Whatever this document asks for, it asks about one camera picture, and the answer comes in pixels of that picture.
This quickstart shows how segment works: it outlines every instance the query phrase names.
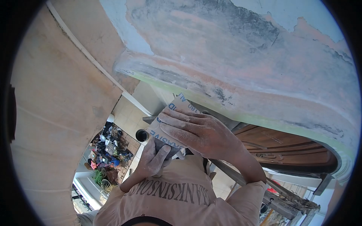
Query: wooden door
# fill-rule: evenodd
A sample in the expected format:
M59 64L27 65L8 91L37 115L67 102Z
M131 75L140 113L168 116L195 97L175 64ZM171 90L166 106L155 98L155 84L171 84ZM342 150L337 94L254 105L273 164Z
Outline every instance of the wooden door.
M337 167L337 158L331 151L306 137L256 125L247 125L234 134L267 168L331 173Z

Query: white bucket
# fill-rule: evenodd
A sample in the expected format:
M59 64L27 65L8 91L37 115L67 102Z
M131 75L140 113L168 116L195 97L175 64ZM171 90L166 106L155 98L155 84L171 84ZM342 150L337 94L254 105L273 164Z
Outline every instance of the white bucket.
M108 122L112 123L114 121L114 115L110 114L107 119Z

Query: hand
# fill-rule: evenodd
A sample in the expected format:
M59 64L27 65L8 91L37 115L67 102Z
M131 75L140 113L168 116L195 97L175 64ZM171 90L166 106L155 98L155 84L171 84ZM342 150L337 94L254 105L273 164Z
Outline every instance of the hand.
M156 175L161 168L170 164L171 159L165 161L165 158L170 151L171 146L164 145L156 154L155 138L151 137L143 149L141 159L133 174L136 174L143 179Z
M160 128L169 136L199 152L204 158L221 159L233 164L247 152L242 142L211 115L164 109L158 116Z

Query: beige t-shirt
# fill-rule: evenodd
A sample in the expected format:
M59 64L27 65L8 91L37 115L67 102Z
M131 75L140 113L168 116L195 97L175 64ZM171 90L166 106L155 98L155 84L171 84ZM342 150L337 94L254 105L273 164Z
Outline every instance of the beige t-shirt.
M227 200L216 198L202 157L174 159L160 178L148 177L128 193L114 188L94 226L117 225L149 216L171 225L258 225L265 184L249 183Z

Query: man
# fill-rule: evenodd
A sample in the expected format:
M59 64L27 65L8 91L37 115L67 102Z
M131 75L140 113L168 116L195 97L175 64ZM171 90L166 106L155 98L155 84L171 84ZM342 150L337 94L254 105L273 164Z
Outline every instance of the man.
M258 225L266 177L242 142L210 115L164 109L159 119L162 131L194 155L164 162L171 147L156 154L152 137L134 173L111 191L93 225ZM226 201L216 198L204 158L231 163L247 185ZM162 167L162 176L152 177Z

